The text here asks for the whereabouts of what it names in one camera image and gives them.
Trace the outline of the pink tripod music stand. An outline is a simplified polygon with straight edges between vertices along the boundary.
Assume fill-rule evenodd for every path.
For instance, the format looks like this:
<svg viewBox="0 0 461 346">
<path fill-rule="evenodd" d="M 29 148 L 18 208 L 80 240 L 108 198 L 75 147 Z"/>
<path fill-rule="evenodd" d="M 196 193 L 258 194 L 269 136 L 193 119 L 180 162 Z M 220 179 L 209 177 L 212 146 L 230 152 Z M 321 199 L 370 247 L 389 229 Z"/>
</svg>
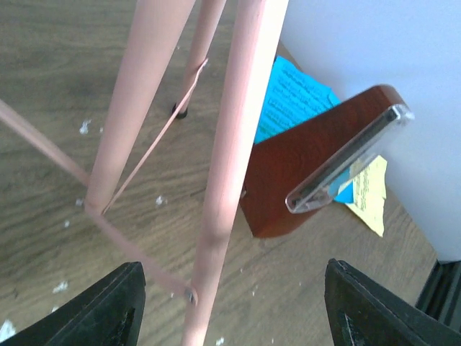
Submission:
<svg viewBox="0 0 461 346">
<path fill-rule="evenodd" d="M 286 1 L 240 1 L 205 191 L 192 280 L 163 271 L 105 218 L 126 183 L 120 176 L 193 7 L 192 1 L 139 1 L 91 173 L 8 105 L 1 121 L 86 185 L 85 210 L 154 281 L 188 300 L 183 345 L 202 345 L 215 301 L 251 147 L 282 31 Z"/>
</svg>

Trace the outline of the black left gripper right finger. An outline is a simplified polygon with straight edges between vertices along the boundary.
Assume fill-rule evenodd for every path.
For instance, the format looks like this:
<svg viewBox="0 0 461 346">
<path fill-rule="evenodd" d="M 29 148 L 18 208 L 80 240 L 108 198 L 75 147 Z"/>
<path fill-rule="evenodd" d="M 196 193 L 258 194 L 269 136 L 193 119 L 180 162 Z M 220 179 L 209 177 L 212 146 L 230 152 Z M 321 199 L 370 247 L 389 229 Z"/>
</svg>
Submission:
<svg viewBox="0 0 461 346">
<path fill-rule="evenodd" d="M 335 345 L 459 345 L 460 333 L 343 260 L 330 259 L 324 300 Z"/>
</svg>

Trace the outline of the red-brown wooden metronome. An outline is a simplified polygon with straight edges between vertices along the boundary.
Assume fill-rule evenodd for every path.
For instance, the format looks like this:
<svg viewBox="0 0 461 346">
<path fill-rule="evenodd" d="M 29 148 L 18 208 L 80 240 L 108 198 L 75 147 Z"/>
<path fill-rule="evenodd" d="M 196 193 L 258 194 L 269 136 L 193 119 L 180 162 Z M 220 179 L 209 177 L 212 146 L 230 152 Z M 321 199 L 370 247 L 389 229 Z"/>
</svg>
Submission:
<svg viewBox="0 0 461 346">
<path fill-rule="evenodd" d="M 254 145 L 241 209 L 256 238 L 294 231 L 317 210 L 292 214 L 285 198 L 391 105 L 408 106 L 396 89 L 373 86 L 314 118 Z"/>
</svg>

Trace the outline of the clear plastic metronome cover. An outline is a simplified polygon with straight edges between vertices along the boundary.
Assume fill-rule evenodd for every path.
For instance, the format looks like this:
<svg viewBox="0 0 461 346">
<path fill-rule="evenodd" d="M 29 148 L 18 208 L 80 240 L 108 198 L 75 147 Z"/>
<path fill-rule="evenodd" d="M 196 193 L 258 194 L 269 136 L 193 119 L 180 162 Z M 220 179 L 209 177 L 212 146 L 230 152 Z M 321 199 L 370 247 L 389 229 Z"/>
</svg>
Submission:
<svg viewBox="0 0 461 346">
<path fill-rule="evenodd" d="M 340 186 L 362 172 L 414 119 L 407 106 L 389 106 L 287 195 L 288 211 L 307 213 L 329 204 L 339 194 Z"/>
</svg>

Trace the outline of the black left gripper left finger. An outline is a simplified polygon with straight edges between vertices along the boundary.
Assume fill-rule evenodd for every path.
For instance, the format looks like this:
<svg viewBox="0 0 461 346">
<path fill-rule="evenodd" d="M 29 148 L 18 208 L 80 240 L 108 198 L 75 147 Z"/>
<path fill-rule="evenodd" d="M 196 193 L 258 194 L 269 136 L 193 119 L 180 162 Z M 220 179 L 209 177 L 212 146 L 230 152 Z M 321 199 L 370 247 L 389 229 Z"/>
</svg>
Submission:
<svg viewBox="0 0 461 346">
<path fill-rule="evenodd" d="M 146 302 L 140 262 L 126 262 L 2 345 L 136 345 Z"/>
</svg>

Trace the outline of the blue sheet music booklet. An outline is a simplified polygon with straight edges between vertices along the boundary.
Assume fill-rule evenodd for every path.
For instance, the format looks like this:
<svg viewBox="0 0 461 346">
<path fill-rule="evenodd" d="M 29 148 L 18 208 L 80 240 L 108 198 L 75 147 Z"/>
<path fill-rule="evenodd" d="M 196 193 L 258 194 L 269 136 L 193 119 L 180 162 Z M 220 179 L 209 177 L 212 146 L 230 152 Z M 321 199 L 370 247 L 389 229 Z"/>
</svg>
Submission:
<svg viewBox="0 0 461 346">
<path fill-rule="evenodd" d="M 254 144 L 259 145 L 340 104 L 330 88 L 282 56 L 274 60 Z"/>
</svg>

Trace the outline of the yellow sheet music page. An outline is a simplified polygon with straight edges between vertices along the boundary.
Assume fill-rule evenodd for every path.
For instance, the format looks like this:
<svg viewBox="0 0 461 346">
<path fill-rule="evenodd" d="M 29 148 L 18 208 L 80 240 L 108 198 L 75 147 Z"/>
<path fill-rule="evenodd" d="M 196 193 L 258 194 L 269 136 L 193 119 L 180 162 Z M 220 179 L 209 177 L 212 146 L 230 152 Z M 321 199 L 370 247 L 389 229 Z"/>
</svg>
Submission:
<svg viewBox="0 0 461 346">
<path fill-rule="evenodd" d="M 386 200 L 385 173 L 387 161 L 378 156 L 353 180 L 353 203 L 347 208 L 358 216 L 379 237 L 384 234 L 384 206 Z"/>
</svg>

